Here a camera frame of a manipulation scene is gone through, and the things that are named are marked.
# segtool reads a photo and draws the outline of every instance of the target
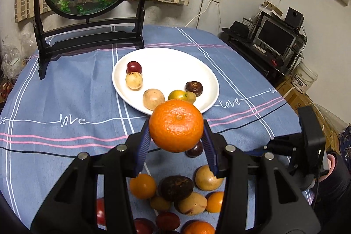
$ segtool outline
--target black speaker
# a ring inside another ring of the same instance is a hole
[[[285,23],[292,28],[297,29],[297,31],[300,31],[303,21],[304,16],[302,13],[289,7],[287,17],[285,18]]]

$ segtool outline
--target metal screw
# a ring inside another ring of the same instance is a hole
[[[236,150],[235,146],[234,145],[227,145],[225,146],[225,149],[228,151],[228,152],[234,152]]]
[[[117,148],[117,151],[124,152],[125,150],[127,150],[127,145],[126,144],[120,144],[116,148]]]
[[[88,153],[87,152],[81,152],[78,154],[78,159],[80,160],[84,160],[88,157]]]
[[[267,159],[267,160],[273,160],[274,159],[274,155],[271,153],[271,152],[267,152],[264,154],[264,157]]]

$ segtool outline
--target black hat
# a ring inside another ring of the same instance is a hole
[[[222,28],[224,33],[232,37],[243,37],[247,38],[249,36],[250,29],[243,23],[235,21],[230,28]]]

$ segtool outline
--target computer monitor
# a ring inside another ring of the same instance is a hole
[[[264,20],[256,38],[264,43],[268,49],[282,56],[285,54],[287,47],[294,44],[296,39],[294,35],[268,18]]]

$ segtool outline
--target pink object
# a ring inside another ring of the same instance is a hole
[[[328,163],[329,163],[329,173],[325,176],[321,176],[321,178],[319,179],[319,181],[324,181],[327,177],[330,176],[330,174],[334,171],[335,168],[335,164],[336,164],[336,159],[333,155],[328,154],[327,155],[328,158]]]

